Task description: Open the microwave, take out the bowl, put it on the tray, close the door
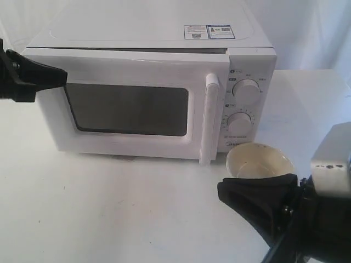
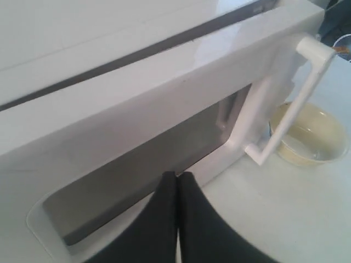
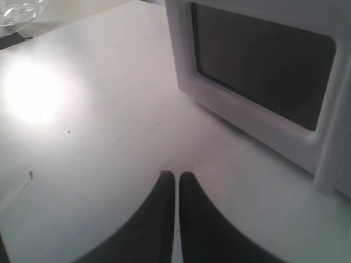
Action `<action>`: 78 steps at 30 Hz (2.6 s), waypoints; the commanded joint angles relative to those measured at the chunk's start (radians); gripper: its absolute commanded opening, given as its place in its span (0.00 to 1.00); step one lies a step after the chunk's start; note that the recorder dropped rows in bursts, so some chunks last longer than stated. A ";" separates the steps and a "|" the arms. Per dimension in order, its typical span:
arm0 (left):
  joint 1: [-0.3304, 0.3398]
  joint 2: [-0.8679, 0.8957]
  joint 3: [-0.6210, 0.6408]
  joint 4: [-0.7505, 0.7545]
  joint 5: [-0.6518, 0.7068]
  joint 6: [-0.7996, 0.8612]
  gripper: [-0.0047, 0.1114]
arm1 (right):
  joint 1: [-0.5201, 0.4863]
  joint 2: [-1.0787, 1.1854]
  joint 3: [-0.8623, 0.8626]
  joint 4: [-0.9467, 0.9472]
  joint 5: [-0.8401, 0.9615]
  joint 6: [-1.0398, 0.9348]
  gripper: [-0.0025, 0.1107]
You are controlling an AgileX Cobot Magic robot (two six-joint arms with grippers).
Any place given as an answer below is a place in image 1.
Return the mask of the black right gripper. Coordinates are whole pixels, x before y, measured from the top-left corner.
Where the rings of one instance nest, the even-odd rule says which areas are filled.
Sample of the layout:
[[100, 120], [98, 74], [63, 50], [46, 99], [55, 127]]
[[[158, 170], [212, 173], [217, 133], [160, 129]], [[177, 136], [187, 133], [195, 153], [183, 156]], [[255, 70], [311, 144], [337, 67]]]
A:
[[314, 237], [318, 195], [312, 177], [302, 179], [299, 187], [295, 174], [224, 178], [217, 191], [219, 200], [272, 246], [269, 262], [308, 262], [318, 257]]

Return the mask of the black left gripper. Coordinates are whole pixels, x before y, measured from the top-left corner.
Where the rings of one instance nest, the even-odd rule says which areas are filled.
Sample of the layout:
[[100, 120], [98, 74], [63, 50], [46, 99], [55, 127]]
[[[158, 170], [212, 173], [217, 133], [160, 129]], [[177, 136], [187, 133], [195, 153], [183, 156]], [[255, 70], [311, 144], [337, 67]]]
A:
[[11, 49], [5, 51], [1, 39], [1, 99], [32, 103], [37, 92], [66, 84], [65, 70], [33, 61]]

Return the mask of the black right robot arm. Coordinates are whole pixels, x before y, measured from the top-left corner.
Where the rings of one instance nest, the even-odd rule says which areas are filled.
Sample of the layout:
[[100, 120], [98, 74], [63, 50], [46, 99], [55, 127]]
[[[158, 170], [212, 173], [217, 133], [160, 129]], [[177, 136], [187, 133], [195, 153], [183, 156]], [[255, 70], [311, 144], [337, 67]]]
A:
[[263, 262], [350, 262], [350, 199], [319, 195], [312, 178], [224, 178], [217, 191], [270, 247]]

